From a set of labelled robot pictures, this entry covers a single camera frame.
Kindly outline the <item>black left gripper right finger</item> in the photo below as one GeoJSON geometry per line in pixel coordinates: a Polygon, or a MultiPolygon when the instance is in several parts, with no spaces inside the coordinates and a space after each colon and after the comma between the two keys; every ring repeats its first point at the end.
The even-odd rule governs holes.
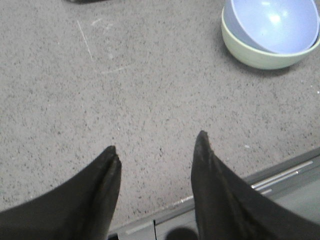
{"type": "Polygon", "coordinates": [[[227,167],[200,131],[191,186],[201,240],[318,240],[320,226],[252,189],[227,167]]]}

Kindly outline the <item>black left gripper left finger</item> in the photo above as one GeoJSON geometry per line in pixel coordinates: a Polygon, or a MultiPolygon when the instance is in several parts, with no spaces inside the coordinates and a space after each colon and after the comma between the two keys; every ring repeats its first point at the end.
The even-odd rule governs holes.
{"type": "Polygon", "coordinates": [[[105,240],[121,185],[122,163],[108,146],[55,189],[0,213],[2,240],[105,240]]]}

